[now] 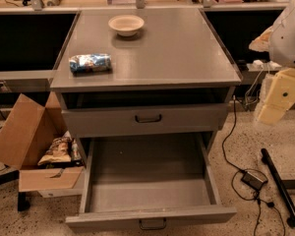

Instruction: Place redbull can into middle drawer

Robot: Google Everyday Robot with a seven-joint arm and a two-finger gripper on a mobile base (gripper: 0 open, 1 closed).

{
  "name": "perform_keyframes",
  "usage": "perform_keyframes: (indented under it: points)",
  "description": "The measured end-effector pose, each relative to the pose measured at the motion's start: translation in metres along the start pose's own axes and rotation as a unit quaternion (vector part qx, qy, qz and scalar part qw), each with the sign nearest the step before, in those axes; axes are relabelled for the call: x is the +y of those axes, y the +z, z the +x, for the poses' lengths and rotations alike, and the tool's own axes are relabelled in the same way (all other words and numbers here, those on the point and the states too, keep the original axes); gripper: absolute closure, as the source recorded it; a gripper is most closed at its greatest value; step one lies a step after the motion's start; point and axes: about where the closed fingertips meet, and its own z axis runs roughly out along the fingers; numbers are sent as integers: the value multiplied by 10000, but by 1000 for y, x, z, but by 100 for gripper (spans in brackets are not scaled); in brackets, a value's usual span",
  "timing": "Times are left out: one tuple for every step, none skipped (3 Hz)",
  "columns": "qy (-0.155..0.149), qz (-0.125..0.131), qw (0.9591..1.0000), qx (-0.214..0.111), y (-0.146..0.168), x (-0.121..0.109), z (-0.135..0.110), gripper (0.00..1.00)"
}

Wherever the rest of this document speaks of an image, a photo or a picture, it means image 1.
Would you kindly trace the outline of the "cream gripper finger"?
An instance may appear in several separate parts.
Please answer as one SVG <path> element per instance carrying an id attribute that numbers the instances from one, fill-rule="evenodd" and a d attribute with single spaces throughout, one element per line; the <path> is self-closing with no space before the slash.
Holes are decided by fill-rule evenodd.
<path id="1" fill-rule="evenodd" d="M 257 52 L 268 52 L 271 34 L 272 27 L 269 27 L 249 44 L 249 49 Z"/>
<path id="2" fill-rule="evenodd" d="M 288 68 L 275 75 L 266 75 L 256 106 L 256 121 L 276 124 L 295 104 L 295 69 Z"/>

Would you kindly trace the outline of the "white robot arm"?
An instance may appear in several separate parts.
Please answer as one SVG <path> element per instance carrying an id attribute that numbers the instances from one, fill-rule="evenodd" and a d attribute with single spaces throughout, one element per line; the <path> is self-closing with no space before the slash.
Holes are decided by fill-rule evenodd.
<path id="1" fill-rule="evenodd" d="M 295 104 L 295 0 L 291 0 L 271 27 L 255 38 L 249 48 L 267 52 L 269 59 L 281 66 L 275 75 L 262 82 L 255 120 L 274 125 Z"/>

